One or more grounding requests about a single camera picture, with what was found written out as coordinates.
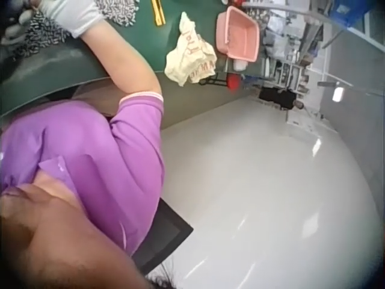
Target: white floor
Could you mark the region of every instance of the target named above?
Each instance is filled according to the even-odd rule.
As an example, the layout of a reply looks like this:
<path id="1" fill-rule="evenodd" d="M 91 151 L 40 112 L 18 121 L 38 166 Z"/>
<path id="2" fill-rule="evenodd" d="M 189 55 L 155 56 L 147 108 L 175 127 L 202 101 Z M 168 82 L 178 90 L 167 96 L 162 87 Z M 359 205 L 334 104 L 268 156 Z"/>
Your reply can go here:
<path id="1" fill-rule="evenodd" d="M 240 99 L 162 133 L 164 200 L 194 228 L 164 263 L 183 289 L 353 288 L 382 254 L 369 187 L 338 134 L 289 137 Z"/>

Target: green table surface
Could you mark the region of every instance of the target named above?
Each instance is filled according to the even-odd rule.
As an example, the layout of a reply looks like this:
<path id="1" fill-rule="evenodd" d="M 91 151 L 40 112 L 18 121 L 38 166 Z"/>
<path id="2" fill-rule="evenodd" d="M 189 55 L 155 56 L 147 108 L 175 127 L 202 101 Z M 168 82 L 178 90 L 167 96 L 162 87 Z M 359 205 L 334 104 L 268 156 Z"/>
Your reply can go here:
<path id="1" fill-rule="evenodd" d="M 197 33 L 215 47 L 217 16 L 226 9 L 221 1 L 162 0 L 162 7 L 166 18 L 163 26 L 155 25 L 151 0 L 140 2 L 134 26 L 113 24 L 154 71 L 164 70 L 166 55 L 176 46 L 183 11 L 196 23 Z M 222 62 L 218 62 L 217 70 L 223 71 Z M 11 76 L 0 84 L 0 117 L 52 92 L 105 77 L 108 77 L 105 70 L 81 40 L 71 39 L 44 48 L 23 59 Z"/>

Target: pink plastic basin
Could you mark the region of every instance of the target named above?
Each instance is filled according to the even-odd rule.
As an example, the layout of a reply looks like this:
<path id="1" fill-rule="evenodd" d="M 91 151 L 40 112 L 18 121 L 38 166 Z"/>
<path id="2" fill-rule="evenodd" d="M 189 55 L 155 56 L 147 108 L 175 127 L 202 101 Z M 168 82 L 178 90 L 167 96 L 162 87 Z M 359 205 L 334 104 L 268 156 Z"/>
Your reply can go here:
<path id="1" fill-rule="evenodd" d="M 254 62 L 259 50 L 258 24 L 238 8 L 230 6 L 217 19 L 217 49 L 233 59 Z"/>

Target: purple short sleeve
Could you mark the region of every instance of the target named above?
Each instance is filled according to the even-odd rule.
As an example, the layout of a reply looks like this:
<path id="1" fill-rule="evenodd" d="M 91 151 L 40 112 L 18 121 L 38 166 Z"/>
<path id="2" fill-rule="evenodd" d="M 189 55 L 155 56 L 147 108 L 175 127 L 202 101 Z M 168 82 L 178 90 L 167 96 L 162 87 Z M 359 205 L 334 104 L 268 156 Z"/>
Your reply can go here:
<path id="1" fill-rule="evenodd" d="M 156 93 L 124 99 L 111 120 L 111 131 L 135 182 L 144 194 L 159 201 L 164 164 L 161 154 L 163 101 Z"/>

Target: yellow tool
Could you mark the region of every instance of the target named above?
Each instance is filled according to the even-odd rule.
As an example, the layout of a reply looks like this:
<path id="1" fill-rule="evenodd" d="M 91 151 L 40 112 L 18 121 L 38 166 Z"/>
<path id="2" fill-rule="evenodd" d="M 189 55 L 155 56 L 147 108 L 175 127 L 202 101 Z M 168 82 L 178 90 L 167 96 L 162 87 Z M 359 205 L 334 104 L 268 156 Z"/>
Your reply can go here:
<path id="1" fill-rule="evenodd" d="M 151 0 L 151 2 L 152 8 L 154 9 L 156 26 L 165 25 L 166 19 L 164 18 L 161 0 Z"/>

